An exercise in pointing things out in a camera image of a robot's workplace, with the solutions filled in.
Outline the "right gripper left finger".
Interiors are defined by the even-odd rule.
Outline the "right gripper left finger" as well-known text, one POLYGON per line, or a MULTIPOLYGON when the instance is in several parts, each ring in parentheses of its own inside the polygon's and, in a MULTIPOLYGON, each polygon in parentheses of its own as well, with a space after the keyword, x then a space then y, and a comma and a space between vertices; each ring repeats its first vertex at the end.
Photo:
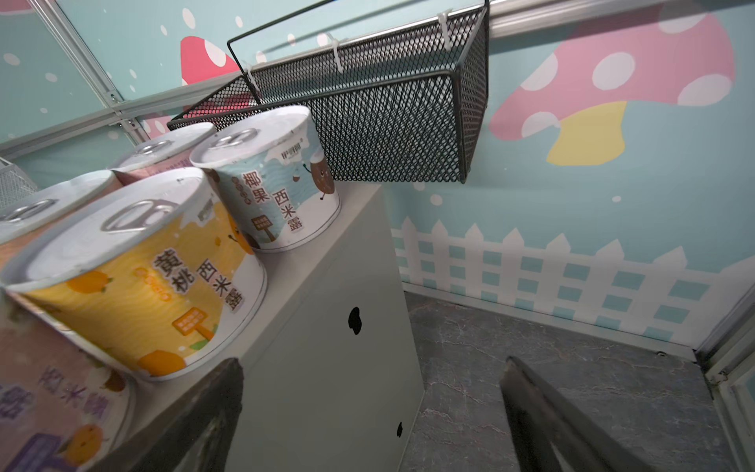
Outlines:
POLYGON ((223 471, 240 413, 244 374, 222 361, 94 471, 223 471))

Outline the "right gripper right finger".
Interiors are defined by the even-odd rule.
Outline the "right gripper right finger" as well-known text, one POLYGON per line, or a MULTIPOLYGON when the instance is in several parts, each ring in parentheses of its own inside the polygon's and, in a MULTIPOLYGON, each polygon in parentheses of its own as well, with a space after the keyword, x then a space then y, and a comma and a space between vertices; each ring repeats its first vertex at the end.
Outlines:
POLYGON ((511 440, 522 471, 651 471, 517 357, 499 381, 511 440))

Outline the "pink front can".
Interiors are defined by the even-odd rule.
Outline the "pink front can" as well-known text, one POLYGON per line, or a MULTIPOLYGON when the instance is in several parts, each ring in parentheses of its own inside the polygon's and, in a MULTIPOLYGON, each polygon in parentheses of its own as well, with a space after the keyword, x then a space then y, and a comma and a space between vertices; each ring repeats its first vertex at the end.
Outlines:
POLYGON ((135 383, 1 298, 1 468, 88 471, 125 438, 135 383))

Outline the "yellow label can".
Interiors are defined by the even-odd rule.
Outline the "yellow label can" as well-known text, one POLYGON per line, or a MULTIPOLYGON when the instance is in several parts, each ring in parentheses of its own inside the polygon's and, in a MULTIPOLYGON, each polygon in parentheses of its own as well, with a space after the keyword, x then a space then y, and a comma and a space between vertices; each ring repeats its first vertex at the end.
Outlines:
POLYGON ((152 382, 208 363, 251 322, 267 271, 208 175, 157 174, 77 210, 7 263, 2 286, 152 382))

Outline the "blue label can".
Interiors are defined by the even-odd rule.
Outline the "blue label can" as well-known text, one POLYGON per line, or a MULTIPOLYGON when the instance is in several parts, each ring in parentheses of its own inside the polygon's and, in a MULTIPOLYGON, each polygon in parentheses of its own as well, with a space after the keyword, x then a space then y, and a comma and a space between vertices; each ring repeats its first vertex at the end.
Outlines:
POLYGON ((291 105, 224 128, 195 147, 241 237, 263 253, 300 247, 341 209, 310 109, 291 105))

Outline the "pink label can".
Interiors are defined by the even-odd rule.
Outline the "pink label can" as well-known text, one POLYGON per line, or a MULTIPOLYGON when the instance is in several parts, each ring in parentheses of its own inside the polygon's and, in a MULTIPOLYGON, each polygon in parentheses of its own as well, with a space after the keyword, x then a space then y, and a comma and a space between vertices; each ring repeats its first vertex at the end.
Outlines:
POLYGON ((122 155, 109 170, 126 186, 169 170, 192 167, 193 149, 215 133, 216 127, 208 122, 178 128, 122 155))

